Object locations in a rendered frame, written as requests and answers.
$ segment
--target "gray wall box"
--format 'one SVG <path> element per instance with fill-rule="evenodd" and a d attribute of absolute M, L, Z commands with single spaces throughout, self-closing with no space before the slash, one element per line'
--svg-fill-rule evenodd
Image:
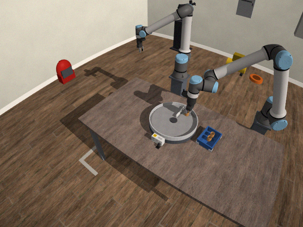
<path fill-rule="evenodd" d="M 251 18 L 254 9 L 254 4 L 255 0 L 239 0 L 236 14 Z"/>
<path fill-rule="evenodd" d="M 296 30 L 294 31 L 294 35 L 296 37 L 303 39 L 303 13 L 302 13 L 299 23 L 296 27 Z"/>

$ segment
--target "baseboard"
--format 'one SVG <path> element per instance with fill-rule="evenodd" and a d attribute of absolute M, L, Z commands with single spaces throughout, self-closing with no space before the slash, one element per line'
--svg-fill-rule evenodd
<path fill-rule="evenodd" d="M 163 37 L 163 38 L 166 38 L 166 39 L 171 39 L 171 40 L 173 40 L 173 37 L 172 37 L 172 36 L 169 36 L 169 35 L 164 35 L 164 34 L 155 33 L 155 32 L 152 33 L 152 35 L 155 35 L 155 36 L 159 36 L 159 37 Z M 100 55 L 105 54 L 106 52 L 109 52 L 109 51 L 111 51 L 111 50 L 113 50 L 113 49 L 115 49 L 115 48 L 117 48 L 117 47 L 119 47 L 119 46 L 121 46 L 121 45 L 124 45 L 124 44 L 126 44 L 126 43 L 128 43 L 128 42 L 130 42 L 130 41 L 132 41 L 132 40 L 135 40 L 135 39 L 136 39 L 136 37 L 133 36 L 133 37 L 127 39 L 127 40 L 124 40 L 124 41 L 122 41 L 122 42 L 120 42 L 120 43 L 118 43 L 118 44 L 115 44 L 115 45 L 113 45 L 113 46 L 111 46 L 111 47 L 109 47 L 109 48 L 106 48 L 105 50 L 100 51 L 99 53 L 96 53 L 96 54 L 94 54 L 94 55 L 92 55 L 92 56 L 86 58 L 85 60 L 83 60 L 83 61 L 81 61 L 81 62 L 78 62 L 77 64 L 74 64 L 74 65 L 72 66 L 72 68 L 73 68 L 73 69 L 78 68 L 79 66 L 81 66 L 81 65 L 83 65 L 83 64 L 85 64 L 85 63 L 87 63 L 87 62 L 89 62 L 89 61 L 91 61 L 91 60 L 93 60 L 93 59 L 95 59 L 96 57 L 99 57 Z M 193 45 L 193 46 L 196 46 L 196 47 L 199 47 L 199 48 L 202 48 L 202 49 L 205 49 L 205 50 L 209 50 L 209 51 L 211 51 L 211 52 L 214 52 L 214 53 L 217 53 L 217 54 L 220 54 L 220 55 L 229 57 L 229 58 L 232 58 L 232 57 L 233 57 L 233 55 L 231 55 L 231 54 L 225 53 L 225 52 L 220 51 L 220 50 L 216 50 L 216 49 L 211 48 L 211 47 L 208 47 L 208 46 L 204 46 L 204 45 L 202 45 L 202 44 L 198 44 L 198 43 L 194 43 L 194 42 L 191 42 L 190 44 Z M 268 73 L 270 73 L 270 74 L 272 74 L 272 75 L 274 74 L 274 71 L 273 71 L 273 70 L 270 70 L 270 69 L 265 68 L 265 67 L 263 67 L 263 66 L 260 66 L 260 65 L 258 65 L 258 64 L 254 64 L 254 65 L 252 65 L 252 66 L 255 67 L 255 68 L 257 68 L 257 69 L 260 69 L 260 70 L 262 70 L 262 71 L 268 72 Z M 17 98 L 17 99 L 14 100 L 13 102 L 9 103 L 8 105 L 6 105 L 6 106 L 3 107 L 2 109 L 0 109 L 0 115 L 2 115 L 3 113 L 5 113 L 6 111 L 8 111 L 9 109 L 11 109 L 11 108 L 13 108 L 14 106 L 16 106 L 18 103 L 22 102 L 24 99 L 28 98 L 28 97 L 31 96 L 32 94 L 36 93 L 37 91 L 39 91 L 40 89 L 44 88 L 45 86 L 49 85 L 51 82 L 54 82 L 54 81 L 57 80 L 57 79 L 58 79 L 58 78 L 57 78 L 57 75 L 55 75 L 55 76 L 51 77 L 50 79 L 48 79 L 47 81 L 41 83 L 41 84 L 38 85 L 37 87 L 33 88 L 33 89 L 30 90 L 29 92 L 27 92 L 27 93 L 25 93 L 24 95 L 20 96 L 19 98 Z M 301 83 L 301 82 L 299 82 L 299 81 L 296 81 L 296 80 L 294 80 L 294 79 L 292 79 L 292 78 L 289 78 L 288 81 L 291 82 L 291 83 L 293 83 L 293 84 L 295 84 L 295 85 L 298 85 L 298 86 L 300 86 L 300 87 L 303 87 L 303 83 Z"/>
<path fill-rule="evenodd" d="M 119 46 L 121 46 L 121 45 L 124 45 L 124 44 L 126 44 L 126 43 L 128 43 L 128 42 L 130 42 L 130 41 L 132 41 L 132 40 L 135 40 L 135 39 L 136 39 L 136 37 L 133 36 L 133 37 L 127 39 L 127 40 L 124 40 L 124 41 L 122 41 L 122 42 L 120 42 L 120 43 L 118 43 L 118 44 L 115 44 L 115 45 L 113 45 L 113 46 L 111 46 L 111 47 L 109 47 L 109 48 L 106 48 L 105 50 L 100 51 L 99 53 L 96 53 L 96 54 L 94 54 L 94 55 L 92 55 L 92 56 L 90 56 L 90 57 L 84 59 L 83 61 L 78 62 L 77 64 L 74 64 L 74 65 L 72 66 L 72 68 L 73 68 L 73 69 L 78 68 L 79 66 L 84 65 L 85 63 L 87 63 L 87 62 L 89 62 L 89 61 L 95 59 L 96 57 L 99 57 L 100 55 L 105 54 L 106 52 L 109 52 L 109 51 L 111 51 L 111 50 L 113 50 L 113 49 L 115 49 L 115 48 L 117 48 L 117 47 L 119 47 Z M 29 92 L 27 92 L 27 93 L 25 93 L 24 95 L 20 96 L 19 98 L 17 98 L 17 99 L 14 100 L 13 102 L 9 103 L 8 105 L 6 105 L 6 106 L 3 107 L 2 109 L 0 109 L 0 115 L 4 114 L 6 111 L 8 111 L 9 109 L 13 108 L 13 107 L 16 106 L 18 103 L 22 102 L 24 99 L 28 98 L 28 97 L 31 96 L 32 94 L 36 93 L 37 91 L 39 91 L 40 89 L 44 88 L 45 86 L 49 85 L 51 82 L 54 82 L 54 81 L 57 80 L 57 79 L 58 79 L 58 77 L 57 77 L 57 75 L 55 75 L 55 76 L 51 77 L 50 79 L 48 79 L 47 81 L 41 83 L 41 84 L 38 85 L 37 87 L 33 88 L 33 89 L 30 90 Z"/>

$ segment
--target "blue bin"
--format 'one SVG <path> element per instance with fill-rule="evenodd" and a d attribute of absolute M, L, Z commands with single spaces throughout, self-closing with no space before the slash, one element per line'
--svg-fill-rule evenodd
<path fill-rule="evenodd" d="M 210 135 L 211 132 L 215 132 L 215 136 L 212 138 L 211 141 L 207 141 L 207 137 Z M 222 133 L 214 130 L 210 126 L 207 126 L 206 129 L 201 133 L 201 135 L 197 138 L 197 143 L 202 147 L 206 148 L 207 150 L 213 151 L 216 143 L 221 139 Z"/>

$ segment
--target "table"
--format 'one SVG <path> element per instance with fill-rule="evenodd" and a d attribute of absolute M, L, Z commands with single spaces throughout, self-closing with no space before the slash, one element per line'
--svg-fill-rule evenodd
<path fill-rule="evenodd" d="M 98 136 L 192 199 L 246 227 L 267 227 L 277 195 L 284 147 L 196 104 L 199 125 L 221 132 L 210 152 L 192 140 L 151 141 L 150 111 L 161 103 L 186 99 L 139 78 L 129 81 L 79 120 L 105 159 Z"/>

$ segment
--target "wall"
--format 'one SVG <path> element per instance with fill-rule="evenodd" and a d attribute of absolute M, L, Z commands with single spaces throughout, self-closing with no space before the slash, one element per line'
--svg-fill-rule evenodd
<path fill-rule="evenodd" d="M 72 65 L 135 36 L 147 0 L 1 2 L 0 109 Z"/>
<path fill-rule="evenodd" d="M 294 31 L 303 10 L 303 1 L 256 0 L 251 18 L 236 15 L 238 0 L 196 0 L 191 41 L 228 54 L 248 55 L 267 44 L 282 45 L 292 55 L 290 78 L 303 83 L 303 39 Z M 149 0 L 148 25 L 176 11 L 181 0 Z M 173 36 L 174 23 L 157 30 Z M 259 65 L 273 70 L 273 61 Z"/>

